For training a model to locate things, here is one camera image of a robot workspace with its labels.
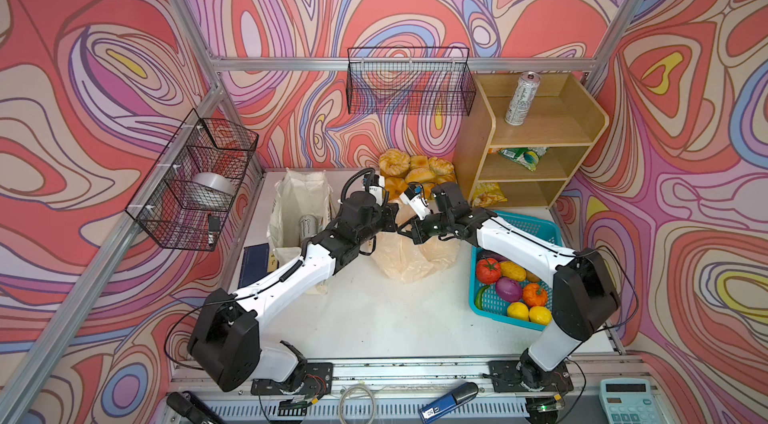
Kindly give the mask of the white energy drink can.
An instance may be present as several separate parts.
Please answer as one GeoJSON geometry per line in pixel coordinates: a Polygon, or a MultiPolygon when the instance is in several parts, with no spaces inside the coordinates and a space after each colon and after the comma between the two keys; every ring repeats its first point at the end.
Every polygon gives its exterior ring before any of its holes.
{"type": "Polygon", "coordinates": [[[319,221],[315,215],[305,214],[299,220],[299,237],[301,241],[312,238],[319,228],[319,221]]]}

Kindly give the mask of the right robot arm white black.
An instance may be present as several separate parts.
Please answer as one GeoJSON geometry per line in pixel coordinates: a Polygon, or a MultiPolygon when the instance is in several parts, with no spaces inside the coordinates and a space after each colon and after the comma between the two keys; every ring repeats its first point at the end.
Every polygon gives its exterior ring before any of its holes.
{"type": "Polygon", "coordinates": [[[399,201],[414,218],[398,233],[422,244],[438,236],[457,238],[494,252],[532,271],[549,287],[552,321],[521,355],[516,367],[520,385],[531,391],[546,387],[558,366],[618,310],[620,296],[599,252],[576,251],[523,231],[483,207],[472,207],[455,182],[433,188],[433,211],[418,183],[408,185],[399,201]]]}

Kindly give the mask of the white canvas tote bag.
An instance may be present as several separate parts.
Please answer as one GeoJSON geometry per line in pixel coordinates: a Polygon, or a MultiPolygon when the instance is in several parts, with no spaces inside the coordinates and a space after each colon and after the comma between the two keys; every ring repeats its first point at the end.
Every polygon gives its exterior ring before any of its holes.
{"type": "Polygon", "coordinates": [[[276,184],[276,198],[267,230],[270,252],[279,269],[301,251],[299,220],[302,215],[318,218],[320,230],[336,216],[337,203],[325,171],[303,172],[288,169],[276,184]]]}

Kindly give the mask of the translucent beige plastic bag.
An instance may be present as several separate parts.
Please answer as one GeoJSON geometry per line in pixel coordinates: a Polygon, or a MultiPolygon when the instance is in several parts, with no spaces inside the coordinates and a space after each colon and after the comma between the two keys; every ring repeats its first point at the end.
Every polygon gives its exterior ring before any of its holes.
{"type": "Polygon", "coordinates": [[[382,232],[376,236],[372,259],[390,279],[413,283],[452,267],[460,248],[457,240],[441,241],[434,237],[417,245],[400,234],[382,232]]]}

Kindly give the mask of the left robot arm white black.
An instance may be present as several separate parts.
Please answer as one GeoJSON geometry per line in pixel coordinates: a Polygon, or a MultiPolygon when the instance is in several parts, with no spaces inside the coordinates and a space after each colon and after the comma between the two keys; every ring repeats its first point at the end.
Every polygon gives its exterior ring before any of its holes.
{"type": "Polygon", "coordinates": [[[293,300],[332,277],[361,254],[364,243],[397,229],[399,206],[380,204],[356,191],[341,202],[336,218],[306,239],[299,255],[261,280],[229,294],[212,292],[200,309],[188,352],[224,391],[232,391],[257,370],[260,331],[293,300]]]}

